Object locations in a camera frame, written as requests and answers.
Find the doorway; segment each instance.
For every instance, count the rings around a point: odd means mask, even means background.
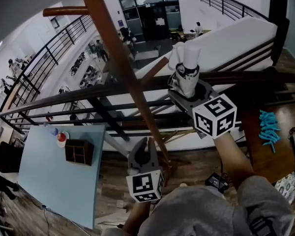
[[[164,6],[156,6],[155,4],[151,4],[150,7],[139,6],[138,12],[146,41],[169,38]]]

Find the white box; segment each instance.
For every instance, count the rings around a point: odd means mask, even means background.
[[[130,195],[139,203],[162,197],[164,178],[160,170],[127,176]]]
[[[237,107],[222,94],[192,109],[195,128],[213,139],[235,126]]]

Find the dark wooden organizer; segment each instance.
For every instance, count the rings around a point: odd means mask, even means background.
[[[86,140],[67,139],[65,159],[68,162],[92,165],[94,145]]]

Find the white cylinder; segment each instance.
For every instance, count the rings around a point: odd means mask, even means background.
[[[199,62],[201,47],[192,41],[187,41],[184,46],[183,65],[188,69],[195,69]]]

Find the blue tabletop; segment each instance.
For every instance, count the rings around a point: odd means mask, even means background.
[[[92,166],[67,162],[56,137],[44,126],[33,126],[25,143],[18,183],[56,213],[93,229],[105,126],[57,128],[68,132],[71,139],[88,140],[94,145]]]

